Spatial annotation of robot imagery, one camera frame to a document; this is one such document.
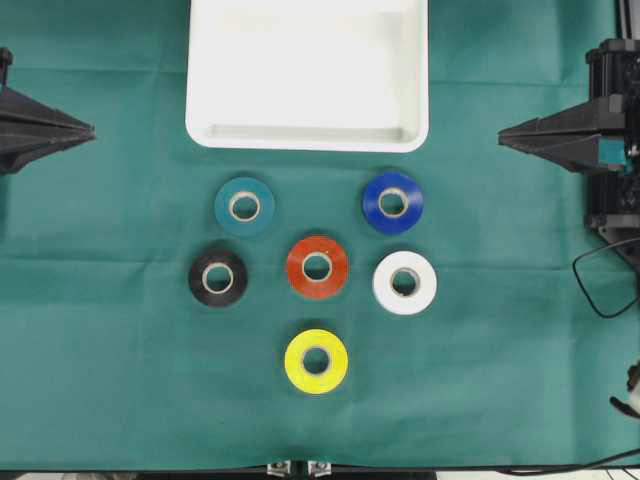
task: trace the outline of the red tape roll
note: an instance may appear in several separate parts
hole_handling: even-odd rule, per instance
[[[322,280],[314,280],[304,272],[305,262],[313,256],[321,256],[330,263],[329,274]],[[336,295],[347,282],[349,257],[331,238],[307,237],[299,241],[289,252],[287,274],[291,286],[302,296],[323,300]]]

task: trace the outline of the table surface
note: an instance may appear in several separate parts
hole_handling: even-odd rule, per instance
[[[431,131],[407,155],[196,145],[188,8],[3,2],[10,85],[94,123],[99,140],[0,181],[0,468],[541,465],[637,446],[638,424],[608,397],[624,396],[638,312],[600,320],[569,269],[599,245],[582,227],[582,180],[496,138],[586,99],[584,54],[615,34],[613,2],[432,0]],[[386,168],[426,198],[420,224],[392,238],[359,209]],[[212,207],[245,173],[278,202],[273,226],[247,240]],[[344,291],[319,303],[284,272],[310,231],[352,262]],[[186,281],[214,241],[250,273],[243,300],[219,311]],[[385,312],[371,291],[376,264],[400,248],[438,271],[438,297],[415,317]],[[632,285],[618,262],[598,268],[601,282]],[[283,372],[308,327],[349,349],[332,394],[305,396]]]

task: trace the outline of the tape roll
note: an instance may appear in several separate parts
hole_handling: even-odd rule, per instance
[[[322,279],[313,279],[305,272],[305,263],[321,257],[329,264],[329,272]],[[349,277],[349,257],[344,249],[331,238],[307,237],[299,241],[287,257],[289,283],[302,296],[323,300],[336,295]]]
[[[236,203],[250,199],[256,212],[249,218],[240,217],[234,210]],[[215,201],[218,223],[229,233],[239,237],[251,237],[265,230],[276,210],[276,203],[269,187],[255,178],[238,177],[222,186]]]
[[[312,350],[323,350],[328,357],[327,368],[312,373],[304,365]],[[287,377],[299,390],[312,395],[329,393],[342,383],[349,369],[349,355],[342,341],[326,330],[307,330],[296,336],[284,355]]]
[[[382,208],[386,195],[397,195],[403,208],[389,214]],[[385,235],[398,235],[413,227],[422,216],[424,198],[422,190],[410,177],[402,173],[385,173],[374,178],[362,196],[362,211],[369,224]]]
[[[216,289],[209,285],[207,276],[216,268],[227,270],[229,283]],[[237,302],[248,285],[244,262],[229,250],[211,248],[196,258],[189,272],[189,288],[193,296],[209,307],[227,307]]]
[[[396,291],[393,282],[399,273],[415,281],[410,295]],[[382,307],[397,315],[415,315],[433,302],[438,289],[436,272],[429,261],[413,252],[395,252],[386,257],[373,275],[373,293]]]

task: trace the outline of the wire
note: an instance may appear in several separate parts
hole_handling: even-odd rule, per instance
[[[618,3],[619,28],[622,38],[633,38],[631,28],[631,8],[629,0],[620,0]]]
[[[620,315],[625,313],[627,310],[629,310],[631,307],[633,307],[636,303],[638,303],[638,301],[640,300],[640,295],[637,296],[631,303],[629,303],[628,305],[621,308],[615,313],[611,313],[611,314],[602,313],[602,311],[600,311],[600,309],[594,303],[593,299],[591,298],[591,295],[589,295],[589,292],[587,291],[587,288],[584,286],[584,283],[582,283],[582,279],[580,278],[580,274],[578,273],[578,267],[577,267],[578,262],[587,257],[590,257],[591,255],[596,255],[600,252],[604,252],[606,250],[611,250],[617,247],[621,247],[623,245],[627,245],[628,243],[635,243],[635,242],[640,242],[640,237],[629,238],[627,240],[621,240],[619,242],[615,242],[610,245],[605,245],[604,247],[598,247],[594,250],[591,250],[590,252],[583,253],[578,258],[576,258],[573,261],[573,264],[571,265],[571,267],[573,268],[573,274],[575,275],[576,280],[578,281],[578,285],[580,286],[580,290],[582,290],[582,293],[584,293],[584,296],[587,298],[587,301],[589,302],[589,305],[591,305],[591,308],[593,309],[593,311],[596,312],[598,316],[602,318],[612,319],[612,318],[619,317]]]
[[[557,470],[532,470],[532,471],[501,470],[499,473],[504,473],[505,475],[513,475],[515,477],[533,477],[536,475],[554,475],[556,473],[573,473],[573,472],[579,472],[580,470],[592,470],[594,468],[606,467],[612,462],[616,462],[618,460],[622,460],[628,457],[633,457],[635,455],[640,455],[640,448],[618,453],[616,455],[612,455],[611,457],[603,458],[602,460],[597,460],[592,463],[587,463],[584,465],[576,465],[574,467],[559,468]]]
[[[636,477],[633,473],[631,473],[629,470],[627,470],[626,468],[623,468],[622,471],[624,473],[626,473],[627,475],[629,475],[631,478],[633,478],[633,480],[640,480],[638,479],[638,477]]]

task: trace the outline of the white tape roll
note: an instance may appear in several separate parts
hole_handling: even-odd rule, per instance
[[[393,280],[398,273],[409,273],[416,287],[410,295],[398,293]],[[397,315],[415,315],[426,309],[436,296],[438,279],[426,258],[413,252],[395,252],[386,257],[373,275],[373,293],[386,310]]]

